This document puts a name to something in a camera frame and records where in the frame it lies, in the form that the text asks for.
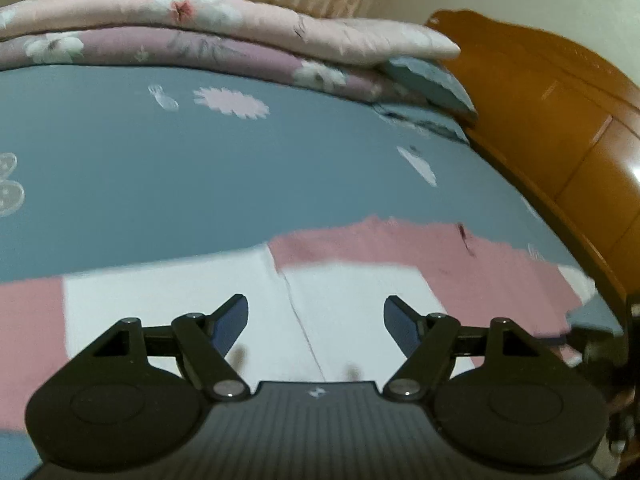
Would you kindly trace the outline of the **blue pillow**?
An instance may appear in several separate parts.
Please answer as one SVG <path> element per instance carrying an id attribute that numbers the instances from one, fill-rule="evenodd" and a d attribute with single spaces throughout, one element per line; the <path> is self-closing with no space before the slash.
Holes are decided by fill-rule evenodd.
<path id="1" fill-rule="evenodd" d="M 380 69 L 442 110 L 469 120 L 477 118 L 475 105 L 463 84 L 439 62 L 400 56 L 386 61 Z"/>
<path id="2" fill-rule="evenodd" d="M 451 141 L 470 144 L 459 123 L 453 117 L 436 110 L 434 107 L 375 103 L 372 108 L 378 116 L 395 126 L 420 132 L 431 132 Z"/>

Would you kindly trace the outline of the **blue lower pillow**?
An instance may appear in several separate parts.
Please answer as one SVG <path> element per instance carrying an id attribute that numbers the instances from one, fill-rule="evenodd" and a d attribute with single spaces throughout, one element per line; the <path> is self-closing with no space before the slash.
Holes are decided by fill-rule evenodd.
<path id="1" fill-rule="evenodd" d="M 420 132 L 431 132 L 451 141 L 470 144 L 459 123 L 453 117 L 436 110 L 434 107 L 375 103 L 372 108 L 378 116 L 395 126 Z"/>

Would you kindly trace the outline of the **mauve floral folded quilt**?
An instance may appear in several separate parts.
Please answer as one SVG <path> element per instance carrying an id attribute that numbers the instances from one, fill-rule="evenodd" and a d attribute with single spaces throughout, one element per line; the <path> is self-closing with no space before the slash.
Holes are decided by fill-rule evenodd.
<path id="1" fill-rule="evenodd" d="M 245 40 L 171 28 L 114 27 L 4 40 L 1 68 L 37 65 L 166 66 L 296 86 L 368 103 L 426 99 L 378 70 L 341 65 Z"/>

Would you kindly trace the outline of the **pink floral folded quilt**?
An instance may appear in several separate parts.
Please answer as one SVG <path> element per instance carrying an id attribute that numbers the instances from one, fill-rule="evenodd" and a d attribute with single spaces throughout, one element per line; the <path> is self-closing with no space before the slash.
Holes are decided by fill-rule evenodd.
<path id="1" fill-rule="evenodd" d="M 375 66 L 396 56 L 451 60 L 460 47 L 426 26 L 313 18 L 248 0 L 25 0 L 1 9 L 1 38 L 111 26 L 160 26 L 227 36 L 320 60 Z"/>

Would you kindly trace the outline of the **pink and white knit sweater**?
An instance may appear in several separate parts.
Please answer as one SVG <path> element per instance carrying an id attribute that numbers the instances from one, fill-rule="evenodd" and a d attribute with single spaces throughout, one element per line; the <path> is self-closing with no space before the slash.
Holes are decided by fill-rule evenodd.
<path id="1" fill-rule="evenodd" d="M 392 295 L 466 325 L 505 316 L 529 333 L 556 335 L 596 286 L 574 266 L 460 224 L 378 218 L 247 250 L 8 283 L 1 289 L 2 427 L 22 430 L 30 395 L 120 318 L 164 325 L 213 311 L 235 294 L 250 312 L 231 361 L 256 385 L 385 382 L 402 360 L 382 319 Z"/>

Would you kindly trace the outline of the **wooden headboard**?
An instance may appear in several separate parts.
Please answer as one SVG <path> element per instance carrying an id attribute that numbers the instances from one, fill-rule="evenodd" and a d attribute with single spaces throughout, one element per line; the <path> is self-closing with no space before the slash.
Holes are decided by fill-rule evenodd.
<path id="1" fill-rule="evenodd" d="M 541 207 L 615 312 L 639 296 L 639 88 L 562 36 L 440 10 L 480 152 Z"/>

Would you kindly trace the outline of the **blue upper pillow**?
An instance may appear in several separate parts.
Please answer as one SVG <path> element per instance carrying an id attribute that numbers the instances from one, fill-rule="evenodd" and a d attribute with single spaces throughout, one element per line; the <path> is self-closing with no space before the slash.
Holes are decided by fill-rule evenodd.
<path id="1" fill-rule="evenodd" d="M 380 69 L 442 110 L 469 120 L 477 118 L 475 105 L 463 84 L 439 62 L 400 56 L 386 61 Z"/>

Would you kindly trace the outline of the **blue floral bed sheet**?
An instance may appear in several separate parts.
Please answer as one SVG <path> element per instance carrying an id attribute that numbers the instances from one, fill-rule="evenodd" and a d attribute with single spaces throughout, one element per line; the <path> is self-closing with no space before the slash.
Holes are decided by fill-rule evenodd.
<path id="1" fill-rule="evenodd" d="M 367 218 L 460 224 L 592 279 L 524 197 L 469 145 L 395 126 L 370 105 L 183 68 L 41 66 L 1 77 L 1 288 L 247 250 Z M 535 335 L 512 321 L 547 341 L 577 372 L 580 355 L 570 348 L 566 320 L 556 335 Z M 239 375 L 231 355 L 240 337 L 226 355 Z M 385 382 L 246 382 L 248 397 L 215 404 L 178 450 L 119 472 L 72 471 L 40 458 L 25 412 L 43 383 L 26 402 L 23 429 L 1 425 L 1 474 L 601 477 L 593 460 L 597 451 L 585 463 L 548 474 L 516 474 L 472 460 L 444 439 L 419 404 L 384 396 L 386 382 L 405 362 L 401 355 Z"/>

